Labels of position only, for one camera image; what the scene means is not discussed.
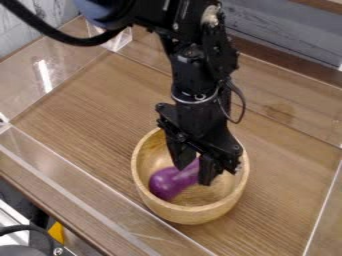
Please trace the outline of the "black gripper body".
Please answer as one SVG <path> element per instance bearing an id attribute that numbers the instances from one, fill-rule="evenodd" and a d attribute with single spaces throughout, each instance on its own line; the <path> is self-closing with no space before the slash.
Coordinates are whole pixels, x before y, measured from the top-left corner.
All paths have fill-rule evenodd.
<path id="1" fill-rule="evenodd" d="M 157 103 L 157 126 L 164 134 L 181 133 L 190 138 L 190 146 L 196 151 L 196 158 L 208 153 L 223 165 L 223 172 L 237 172 L 241 146 L 228 130 L 231 114 L 231 97 L 215 96 L 197 102 L 174 104 Z"/>

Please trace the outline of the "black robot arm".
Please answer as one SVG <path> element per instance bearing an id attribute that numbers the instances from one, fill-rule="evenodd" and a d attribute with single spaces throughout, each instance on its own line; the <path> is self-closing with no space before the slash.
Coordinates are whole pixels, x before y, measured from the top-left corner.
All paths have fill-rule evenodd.
<path id="1" fill-rule="evenodd" d="M 197 182 L 208 186 L 223 172 L 235 173 L 243 153 L 227 124 L 231 97 L 243 95 L 231 81 L 239 52 L 225 31 L 219 0 L 73 0 L 96 27 L 132 25 L 157 34 L 172 71 L 170 104 L 154 106 L 157 126 L 177 169 L 198 162 Z"/>

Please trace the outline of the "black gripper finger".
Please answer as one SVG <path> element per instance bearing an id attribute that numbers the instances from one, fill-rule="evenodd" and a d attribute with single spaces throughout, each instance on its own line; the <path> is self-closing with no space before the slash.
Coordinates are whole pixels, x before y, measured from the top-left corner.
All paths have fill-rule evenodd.
<path id="1" fill-rule="evenodd" d="M 182 170 L 196 158 L 190 138 L 181 133 L 165 133 L 165 142 L 172 163 L 178 170 Z"/>
<path id="2" fill-rule="evenodd" d="M 208 153 L 198 157 L 197 182 L 200 185 L 209 186 L 212 180 L 223 172 L 223 165 Z"/>

